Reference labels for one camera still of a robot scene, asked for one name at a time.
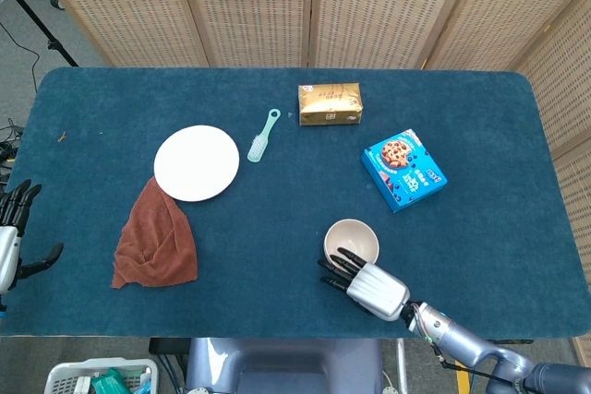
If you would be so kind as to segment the black tripod stand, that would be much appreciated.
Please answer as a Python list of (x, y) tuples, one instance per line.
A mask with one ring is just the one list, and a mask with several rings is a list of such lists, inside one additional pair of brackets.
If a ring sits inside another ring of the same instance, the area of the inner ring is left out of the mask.
[(57, 51), (66, 60), (66, 62), (73, 67), (78, 67), (78, 63), (70, 55), (70, 53), (64, 48), (63, 44), (50, 32), (50, 30), (41, 21), (38, 15), (33, 11), (29, 4), (25, 0), (15, 0), (25, 14), (33, 21), (37, 28), (44, 34), (48, 41), (48, 49)]

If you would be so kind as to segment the brown terry cloth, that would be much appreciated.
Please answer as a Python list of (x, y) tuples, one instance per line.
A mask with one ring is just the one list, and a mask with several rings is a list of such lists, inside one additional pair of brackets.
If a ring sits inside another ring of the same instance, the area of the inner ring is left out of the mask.
[(187, 216), (152, 177), (122, 228), (111, 287), (160, 288), (197, 278), (197, 247)]

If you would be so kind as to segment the mint green scrub brush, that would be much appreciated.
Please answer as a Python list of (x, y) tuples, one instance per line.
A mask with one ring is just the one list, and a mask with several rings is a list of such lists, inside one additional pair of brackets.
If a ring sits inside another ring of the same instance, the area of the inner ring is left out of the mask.
[(257, 134), (250, 146), (250, 149), (247, 153), (247, 160), (250, 162), (259, 162), (265, 152), (265, 149), (269, 143), (269, 135), (270, 132), (277, 122), (277, 120), (281, 117), (281, 111), (279, 109), (270, 109), (268, 113), (268, 117), (266, 123), (259, 134)]

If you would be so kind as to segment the woven rattan folding screen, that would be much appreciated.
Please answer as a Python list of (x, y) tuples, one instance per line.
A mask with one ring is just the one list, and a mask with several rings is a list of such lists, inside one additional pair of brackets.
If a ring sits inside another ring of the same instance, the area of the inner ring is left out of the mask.
[(591, 285), (591, 0), (61, 0), (114, 66), (514, 70)]

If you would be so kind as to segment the white plastic basket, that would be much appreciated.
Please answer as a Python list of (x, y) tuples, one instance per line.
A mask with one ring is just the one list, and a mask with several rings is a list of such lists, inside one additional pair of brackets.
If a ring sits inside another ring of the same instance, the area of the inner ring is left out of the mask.
[(122, 357), (58, 364), (47, 376), (44, 394), (75, 394), (81, 377), (104, 376), (110, 369), (120, 374), (131, 392), (136, 392), (146, 382), (150, 382), (150, 390), (146, 394), (158, 394), (160, 377), (157, 364), (152, 359), (128, 360)]

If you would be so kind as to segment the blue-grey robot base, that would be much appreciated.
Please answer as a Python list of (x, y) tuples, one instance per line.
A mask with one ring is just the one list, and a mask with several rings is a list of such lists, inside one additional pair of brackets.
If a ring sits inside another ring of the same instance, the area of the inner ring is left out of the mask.
[(382, 394), (376, 339), (190, 342), (186, 390), (206, 394)]

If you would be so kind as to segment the gold tissue pack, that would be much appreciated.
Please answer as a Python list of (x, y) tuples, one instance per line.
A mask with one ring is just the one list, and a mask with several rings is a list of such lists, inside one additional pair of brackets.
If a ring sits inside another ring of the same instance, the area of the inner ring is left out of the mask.
[(364, 109), (358, 83), (300, 85), (298, 107), (302, 126), (358, 125)]

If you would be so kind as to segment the white metal table leg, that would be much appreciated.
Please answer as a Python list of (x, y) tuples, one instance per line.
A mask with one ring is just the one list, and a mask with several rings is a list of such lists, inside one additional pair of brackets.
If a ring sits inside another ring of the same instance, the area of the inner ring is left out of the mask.
[(399, 394), (408, 394), (404, 340), (397, 339), (395, 344)]

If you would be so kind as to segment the left black-fingered robot hand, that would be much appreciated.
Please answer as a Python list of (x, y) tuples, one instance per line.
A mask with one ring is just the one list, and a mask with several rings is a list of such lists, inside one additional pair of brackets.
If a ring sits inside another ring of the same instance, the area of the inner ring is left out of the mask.
[(32, 185), (31, 179), (27, 179), (11, 191), (0, 193), (0, 298), (9, 293), (18, 281), (51, 268), (64, 250), (64, 244), (58, 243), (40, 261), (22, 262), (20, 248), (30, 208), (41, 190), (41, 184)]

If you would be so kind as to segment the right black-fingered robot hand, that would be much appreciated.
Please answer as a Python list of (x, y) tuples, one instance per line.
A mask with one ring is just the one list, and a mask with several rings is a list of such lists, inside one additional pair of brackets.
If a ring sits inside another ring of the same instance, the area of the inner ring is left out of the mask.
[(330, 273), (320, 278), (322, 282), (384, 321), (398, 320), (409, 303), (410, 292), (404, 283), (347, 248), (338, 247), (337, 254), (317, 264)]

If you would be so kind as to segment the dark teal table cover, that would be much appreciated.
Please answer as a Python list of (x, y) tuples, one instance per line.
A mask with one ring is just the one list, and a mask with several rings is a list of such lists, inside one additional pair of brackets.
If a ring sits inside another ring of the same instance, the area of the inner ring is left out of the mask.
[[(300, 85), (358, 83), (358, 125), (299, 124)], [(246, 152), (281, 117), (259, 163), (218, 197), (185, 203), (199, 276), (111, 287), (122, 227), (176, 130), (214, 125)], [(413, 129), (448, 184), (393, 213), (363, 150)], [(66, 140), (57, 139), (66, 131)], [(485, 71), (61, 67), (39, 85), (10, 176), (41, 184), (22, 242), (56, 264), (6, 296), (0, 336), (400, 337), (323, 283), (323, 238), (367, 223), (378, 263), (488, 339), (591, 330), (591, 293), (521, 74)]]

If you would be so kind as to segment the blue cookie box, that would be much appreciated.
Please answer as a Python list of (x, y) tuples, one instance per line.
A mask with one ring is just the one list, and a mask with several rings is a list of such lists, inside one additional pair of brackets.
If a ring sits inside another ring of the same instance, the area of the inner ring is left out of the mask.
[(411, 128), (364, 149), (361, 161), (393, 213), (448, 184), (439, 165)]

